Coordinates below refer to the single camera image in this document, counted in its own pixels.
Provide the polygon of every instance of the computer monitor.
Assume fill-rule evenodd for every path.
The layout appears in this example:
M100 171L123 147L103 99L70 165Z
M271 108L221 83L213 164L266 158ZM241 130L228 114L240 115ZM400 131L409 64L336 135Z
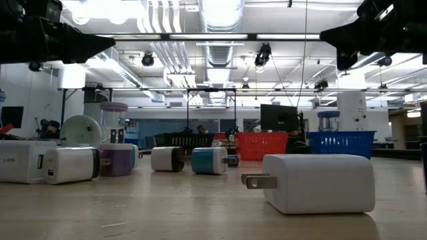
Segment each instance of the computer monitor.
M261 129L273 131L298 131L298 108L261 104Z
M24 107L3 107L1 109L1 123L3 126L12 124L13 128L20 129Z

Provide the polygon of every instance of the desk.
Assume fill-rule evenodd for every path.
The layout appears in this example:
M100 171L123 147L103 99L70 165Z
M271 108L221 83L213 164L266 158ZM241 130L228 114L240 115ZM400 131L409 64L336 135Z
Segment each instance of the desk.
M419 161L373 158L377 204L369 215L285 216L240 183L261 163L227 175L155 173L149 156L126 177L66 185L0 184L4 240L425 239Z

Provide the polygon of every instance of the ceiling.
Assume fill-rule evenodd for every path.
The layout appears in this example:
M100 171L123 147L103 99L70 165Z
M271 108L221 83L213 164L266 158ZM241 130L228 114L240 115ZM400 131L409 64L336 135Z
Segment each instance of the ceiling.
M111 0L105 1L108 6ZM140 33L137 28L137 15L135 9L129 7L123 9L130 17L121 25L116 25L106 18L90 19L85 25L77 25L69 6L70 1L63 1L65 10L62 20L74 25L84 33ZM309 0L306 12L305 1L294 0L292 8L288 8L287 1L246 0L243 20L243 33L304 33L307 13L307 33L320 33L333 27L351 23L357 16L355 10L363 0ZM183 0L180 4L181 28L186 33L200 32L199 11L196 0ZM281 87L300 88L313 87L316 81L327 79L330 88L337 88L337 72L334 65L336 50L325 42L270 42L272 57L265 66L263 73L256 73L254 67L254 55L259 51L262 42L244 42L244 46L236 47L232 61L233 69L230 73L228 87L240 88L248 77L251 89ZM143 67L141 58L146 51L153 51L149 42L118 42L115 48L118 50L121 64L130 69L139 80L149 87L168 87L163 81L163 65L155 58L155 64L151 67ZM207 83L206 62L203 47L196 46L196 42L185 42L185 48L189 56L192 69L195 71L195 81L198 85ZM380 71L378 66L366 66L363 71L366 78L366 86L378 88L383 83L389 83L393 89L405 89L408 87L423 87L427 84L425 76L427 73L419 74L397 84L393 84L399 77L404 77L424 68L421 55L396 54L393 56L394 63L390 67L383 67ZM105 66L89 62L84 65L89 68L88 81L99 81L106 86L123 87L123 79L111 69ZM304 95L316 96L315 93L304 93ZM393 94L394 98L405 95L405 93Z

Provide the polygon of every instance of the blue basket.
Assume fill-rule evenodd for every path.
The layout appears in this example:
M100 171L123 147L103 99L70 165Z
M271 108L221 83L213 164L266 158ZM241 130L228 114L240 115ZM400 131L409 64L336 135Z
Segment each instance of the blue basket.
M350 154L371 159L375 131L307 133L314 154Z

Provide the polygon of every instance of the red basket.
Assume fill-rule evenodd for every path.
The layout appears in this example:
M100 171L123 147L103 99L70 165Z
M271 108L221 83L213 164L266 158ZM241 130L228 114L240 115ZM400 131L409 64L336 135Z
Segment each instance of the red basket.
M262 161L267 154L284 154L287 133L238 133L236 151L242 161Z

